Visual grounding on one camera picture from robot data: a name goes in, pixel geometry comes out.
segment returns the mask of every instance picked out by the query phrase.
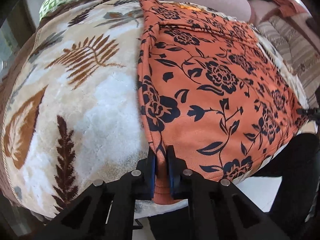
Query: silver screw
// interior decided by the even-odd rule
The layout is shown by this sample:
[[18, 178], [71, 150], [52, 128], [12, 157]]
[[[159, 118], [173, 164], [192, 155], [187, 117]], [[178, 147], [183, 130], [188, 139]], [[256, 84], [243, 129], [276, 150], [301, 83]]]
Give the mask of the silver screw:
[[103, 184], [103, 180], [102, 179], [96, 179], [94, 182], [93, 182], [93, 185], [95, 185], [96, 187], [99, 187]]
[[228, 180], [228, 179], [222, 179], [222, 180], [220, 181], [220, 183], [221, 183], [222, 186], [228, 187], [228, 186], [230, 185], [230, 180]]
[[132, 175], [132, 176], [135, 176], [135, 177], [138, 177], [138, 176], [141, 175], [141, 171], [139, 171], [139, 170], [134, 170], [134, 171], [131, 172], [131, 175]]
[[183, 171], [183, 174], [186, 175], [186, 176], [191, 176], [192, 173], [193, 173], [192, 170], [189, 170], [189, 169], [185, 169], [185, 170]]

